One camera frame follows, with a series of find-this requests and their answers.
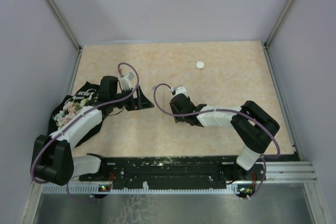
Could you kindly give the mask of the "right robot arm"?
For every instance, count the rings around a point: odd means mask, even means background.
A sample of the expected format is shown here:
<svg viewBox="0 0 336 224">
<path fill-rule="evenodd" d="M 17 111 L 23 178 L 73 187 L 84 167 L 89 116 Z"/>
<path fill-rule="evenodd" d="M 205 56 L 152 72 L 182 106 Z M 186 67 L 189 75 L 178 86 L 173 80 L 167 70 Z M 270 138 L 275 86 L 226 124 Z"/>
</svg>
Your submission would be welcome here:
<svg viewBox="0 0 336 224">
<path fill-rule="evenodd" d="M 171 99 L 170 107 L 176 122 L 234 128 L 245 144 L 234 167 L 235 175 L 242 180 L 253 174 L 253 165 L 268 148 L 271 137 L 280 130 L 278 122 L 253 101 L 246 101 L 237 111 L 207 104 L 195 106 L 188 96 L 180 93 Z"/>
</svg>

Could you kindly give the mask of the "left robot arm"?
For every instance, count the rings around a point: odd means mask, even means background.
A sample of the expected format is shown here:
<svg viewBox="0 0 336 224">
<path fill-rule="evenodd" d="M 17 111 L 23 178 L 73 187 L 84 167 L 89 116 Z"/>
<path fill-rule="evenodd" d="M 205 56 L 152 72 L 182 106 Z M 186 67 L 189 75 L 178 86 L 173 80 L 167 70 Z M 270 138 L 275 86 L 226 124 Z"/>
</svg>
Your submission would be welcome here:
<svg viewBox="0 0 336 224">
<path fill-rule="evenodd" d="M 109 167 L 102 163 L 102 156 L 73 157 L 72 150 L 95 135 L 113 109 L 136 111 L 154 107 L 140 86 L 131 87 L 131 79 L 131 73 L 121 79 L 104 76 L 97 91 L 84 92 L 89 100 L 79 112 L 68 113 L 71 120 L 58 130 L 35 139 L 30 173 L 36 182 L 63 186 L 72 178 L 86 174 L 98 180 L 108 177 Z"/>
</svg>

